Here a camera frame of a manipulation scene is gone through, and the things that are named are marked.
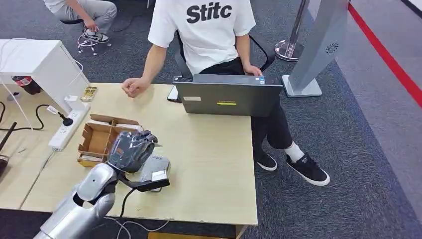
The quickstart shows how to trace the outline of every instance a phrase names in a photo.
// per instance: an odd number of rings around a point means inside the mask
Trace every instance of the red floor stripe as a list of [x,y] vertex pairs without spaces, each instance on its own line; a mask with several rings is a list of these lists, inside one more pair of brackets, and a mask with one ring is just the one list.
[[394,73],[394,75],[396,75],[400,83],[402,83],[409,94],[422,108],[422,91],[419,89],[418,85],[410,78],[410,76],[404,71],[404,69],[399,65],[394,57],[388,52],[385,46],[377,38],[374,32],[372,32],[372,30],[368,27],[368,25],[350,3],[349,12],[353,19],[355,19],[356,23],[359,25],[360,29],[363,31],[363,34],[365,34],[366,38],[369,40],[369,42],[371,42],[372,46],[375,48],[390,70]]

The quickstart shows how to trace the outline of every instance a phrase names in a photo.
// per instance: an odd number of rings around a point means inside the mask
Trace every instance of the person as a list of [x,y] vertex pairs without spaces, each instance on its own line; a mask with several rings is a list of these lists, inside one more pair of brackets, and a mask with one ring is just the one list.
[[106,35],[114,18],[117,7],[112,2],[102,0],[44,0],[47,8],[60,20],[82,19],[85,24],[83,38],[105,43]]
[[[176,30],[192,74],[261,76],[249,60],[249,32],[255,25],[249,0],[157,0],[148,36],[152,47],[143,75],[125,80],[122,89],[134,98],[151,85],[163,67]],[[273,148],[284,149],[287,164],[308,182],[318,186],[329,183],[329,175],[293,142],[279,103],[268,117],[252,117],[251,128],[254,160],[260,167],[268,171],[277,168],[276,160],[262,150],[267,137]]]

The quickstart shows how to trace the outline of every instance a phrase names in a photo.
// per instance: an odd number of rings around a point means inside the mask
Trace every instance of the white sock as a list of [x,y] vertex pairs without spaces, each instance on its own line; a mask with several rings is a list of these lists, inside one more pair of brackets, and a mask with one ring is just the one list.
[[297,146],[294,142],[289,148],[285,148],[284,151],[290,156],[292,162],[296,163],[301,159],[305,154],[302,152],[301,148]]
[[89,29],[85,30],[85,32],[86,32],[89,36],[93,36],[93,35],[95,35],[95,34],[96,34],[95,32],[93,32],[93,31],[91,31],[91,30],[89,30]]

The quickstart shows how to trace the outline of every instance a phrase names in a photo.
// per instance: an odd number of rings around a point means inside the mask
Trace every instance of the robotic arm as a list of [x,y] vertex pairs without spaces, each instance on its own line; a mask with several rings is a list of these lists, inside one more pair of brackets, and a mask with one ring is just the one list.
[[[34,239],[77,239],[95,227],[115,202],[121,181],[140,192],[170,185],[166,171],[153,172],[151,181],[132,182],[125,174],[139,171],[152,154],[157,138],[150,131],[122,132],[108,154],[108,161],[95,166],[58,205]],[[92,206],[84,208],[84,203]]]

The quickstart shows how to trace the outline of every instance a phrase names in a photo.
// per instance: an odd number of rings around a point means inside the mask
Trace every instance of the white t-shirt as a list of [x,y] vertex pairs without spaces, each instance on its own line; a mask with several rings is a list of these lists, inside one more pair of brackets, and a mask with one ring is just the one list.
[[148,40],[167,48],[178,30],[196,74],[238,57],[235,36],[248,34],[255,24],[250,0],[156,0]]
[[65,0],[44,0],[46,7],[52,12],[56,13],[66,2]]

